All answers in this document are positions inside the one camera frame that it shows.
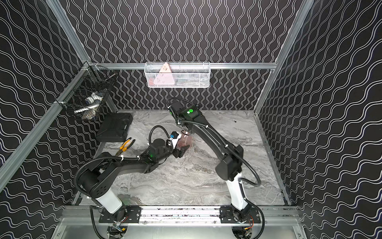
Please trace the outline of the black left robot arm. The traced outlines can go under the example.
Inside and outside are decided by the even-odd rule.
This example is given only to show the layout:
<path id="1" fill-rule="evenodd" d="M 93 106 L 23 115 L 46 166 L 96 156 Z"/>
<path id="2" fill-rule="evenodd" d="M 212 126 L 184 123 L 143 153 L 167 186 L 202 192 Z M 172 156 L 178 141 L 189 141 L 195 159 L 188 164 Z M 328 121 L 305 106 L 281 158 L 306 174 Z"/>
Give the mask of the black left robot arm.
<path id="1" fill-rule="evenodd" d="M 120 212 L 124 203 L 114 194 L 111 187 L 116 178 L 124 174 L 153 172 L 171 155 L 181 158 L 190 145 L 179 146 L 179 140 L 156 139 L 136 157 L 112 156 L 105 152 L 82 166 L 75 174 L 78 191 L 90 197 L 110 214 Z"/>

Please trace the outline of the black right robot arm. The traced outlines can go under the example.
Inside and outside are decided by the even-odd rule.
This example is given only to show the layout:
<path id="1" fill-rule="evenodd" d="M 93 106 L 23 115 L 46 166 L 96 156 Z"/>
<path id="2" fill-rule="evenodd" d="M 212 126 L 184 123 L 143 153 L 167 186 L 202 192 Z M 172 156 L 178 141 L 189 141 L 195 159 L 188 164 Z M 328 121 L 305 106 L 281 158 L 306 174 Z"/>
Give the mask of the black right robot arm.
<path id="1" fill-rule="evenodd" d="M 242 166 L 248 165 L 243 158 L 243 148 L 230 143 L 208 122 L 197 105 L 181 98 L 169 98 L 166 102 L 169 112 L 182 129 L 197 134 L 216 154 L 220 163 L 215 171 L 228 186 L 231 207 L 238 212 L 249 208 L 239 178 Z"/>

